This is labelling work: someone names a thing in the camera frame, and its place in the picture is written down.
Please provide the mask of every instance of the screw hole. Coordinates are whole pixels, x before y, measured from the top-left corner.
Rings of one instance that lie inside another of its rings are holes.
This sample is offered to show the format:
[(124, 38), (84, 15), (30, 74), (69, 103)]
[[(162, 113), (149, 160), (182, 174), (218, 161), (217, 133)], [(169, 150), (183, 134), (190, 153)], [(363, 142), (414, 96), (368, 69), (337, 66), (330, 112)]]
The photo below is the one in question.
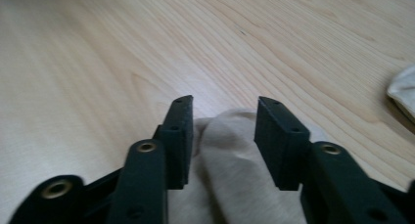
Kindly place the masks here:
[(367, 214), (371, 218), (373, 218), (377, 221), (387, 221), (388, 220), (387, 215), (382, 210), (380, 210), (378, 208), (369, 208), (367, 210)]
[(321, 146), (321, 149), (323, 150), (323, 152), (325, 152), (326, 154), (331, 154), (331, 155), (338, 155), (341, 153), (340, 149), (333, 147), (331, 145), (323, 145)]
[(51, 183), (42, 191), (42, 198), (54, 199), (63, 196), (72, 188), (72, 183), (66, 179), (62, 179)]
[(138, 146), (137, 151), (139, 153), (149, 153), (149, 152), (153, 151), (156, 147), (157, 147), (156, 144), (145, 143), (145, 144), (142, 144), (142, 145)]

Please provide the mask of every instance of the crumpled cloth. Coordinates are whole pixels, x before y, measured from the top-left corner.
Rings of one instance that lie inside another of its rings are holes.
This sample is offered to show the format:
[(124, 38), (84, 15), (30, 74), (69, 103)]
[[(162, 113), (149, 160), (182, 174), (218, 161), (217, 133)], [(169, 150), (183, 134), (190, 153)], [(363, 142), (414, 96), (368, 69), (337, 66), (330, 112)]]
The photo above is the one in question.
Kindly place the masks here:
[(392, 80), (388, 95), (415, 123), (415, 65), (407, 67)]
[[(254, 142), (256, 114), (224, 112), (195, 120), (189, 184), (168, 192), (169, 223), (305, 223), (300, 192), (275, 187)], [(304, 124), (311, 141), (324, 132)]]

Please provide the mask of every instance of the white cloth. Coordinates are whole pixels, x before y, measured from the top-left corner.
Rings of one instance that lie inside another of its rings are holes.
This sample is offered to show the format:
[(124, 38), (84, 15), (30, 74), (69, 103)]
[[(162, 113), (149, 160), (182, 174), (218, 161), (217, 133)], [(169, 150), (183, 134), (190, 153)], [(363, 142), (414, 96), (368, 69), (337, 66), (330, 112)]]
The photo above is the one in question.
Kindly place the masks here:
[(415, 65), (407, 67), (392, 80), (388, 95), (415, 123)]
[[(254, 142), (256, 114), (233, 110), (195, 120), (189, 184), (169, 191), (169, 223), (305, 223), (300, 192), (275, 187)], [(324, 132), (306, 126), (312, 141)]]

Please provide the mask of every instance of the table surface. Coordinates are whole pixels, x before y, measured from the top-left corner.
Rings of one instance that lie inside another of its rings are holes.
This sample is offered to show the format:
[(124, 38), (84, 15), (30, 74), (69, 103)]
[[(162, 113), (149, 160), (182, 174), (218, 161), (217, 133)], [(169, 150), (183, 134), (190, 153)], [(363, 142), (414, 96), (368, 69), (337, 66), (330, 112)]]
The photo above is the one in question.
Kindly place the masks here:
[(0, 222), (121, 167), (189, 94), (195, 117), (277, 99), (404, 190), (415, 127), (386, 89), (414, 54), (415, 0), (0, 0)]

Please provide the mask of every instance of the wooden table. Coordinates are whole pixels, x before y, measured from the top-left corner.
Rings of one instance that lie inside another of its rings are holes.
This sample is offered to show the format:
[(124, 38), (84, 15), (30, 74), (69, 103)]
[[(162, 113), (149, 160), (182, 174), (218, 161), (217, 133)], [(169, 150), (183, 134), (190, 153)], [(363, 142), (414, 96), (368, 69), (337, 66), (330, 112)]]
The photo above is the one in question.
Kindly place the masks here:
[(404, 190), (415, 127), (385, 93), (414, 54), (415, 0), (0, 0), (0, 222), (121, 167), (188, 94), (195, 117), (282, 101)]

